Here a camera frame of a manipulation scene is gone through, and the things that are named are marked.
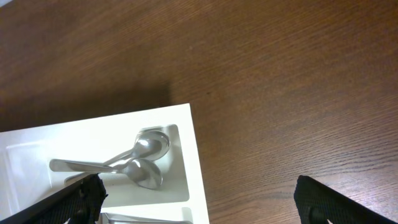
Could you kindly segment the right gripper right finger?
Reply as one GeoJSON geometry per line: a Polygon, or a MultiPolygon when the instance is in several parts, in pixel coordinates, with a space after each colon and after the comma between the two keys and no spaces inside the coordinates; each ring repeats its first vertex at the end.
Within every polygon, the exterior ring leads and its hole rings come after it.
{"type": "Polygon", "coordinates": [[[294,200],[302,224],[397,224],[306,175],[297,179],[294,200]]]}

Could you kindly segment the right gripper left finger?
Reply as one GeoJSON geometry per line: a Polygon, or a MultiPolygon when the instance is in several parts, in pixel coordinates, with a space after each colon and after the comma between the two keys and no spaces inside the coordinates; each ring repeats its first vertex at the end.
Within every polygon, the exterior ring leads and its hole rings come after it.
{"type": "Polygon", "coordinates": [[[95,224],[107,196],[102,179],[91,174],[2,220],[1,224],[95,224]]]}

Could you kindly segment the large steel spoon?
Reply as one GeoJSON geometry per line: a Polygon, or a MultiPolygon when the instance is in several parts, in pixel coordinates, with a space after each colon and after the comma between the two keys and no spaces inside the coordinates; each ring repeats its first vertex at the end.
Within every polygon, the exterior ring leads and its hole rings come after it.
{"type": "Polygon", "coordinates": [[[85,162],[52,159],[50,170],[54,172],[87,172],[124,174],[136,185],[145,189],[159,189],[163,183],[163,175],[159,167],[147,159],[130,159],[124,164],[114,167],[96,166],[85,162]]]}
{"type": "Polygon", "coordinates": [[[131,151],[119,156],[114,162],[130,159],[154,161],[162,158],[170,149],[170,139],[162,131],[152,130],[141,133],[131,151]]]}

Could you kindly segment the white cutlery tray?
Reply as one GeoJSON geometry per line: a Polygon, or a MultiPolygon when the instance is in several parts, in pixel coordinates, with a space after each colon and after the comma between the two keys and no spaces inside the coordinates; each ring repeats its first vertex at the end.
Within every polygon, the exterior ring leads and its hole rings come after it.
{"type": "Polygon", "coordinates": [[[1,218],[6,219],[82,178],[54,172],[53,159],[116,166],[146,131],[169,137],[156,160],[159,189],[138,186],[123,174],[100,174],[107,197],[104,213],[130,217],[209,222],[195,130],[189,104],[83,119],[1,133],[1,218]]]}

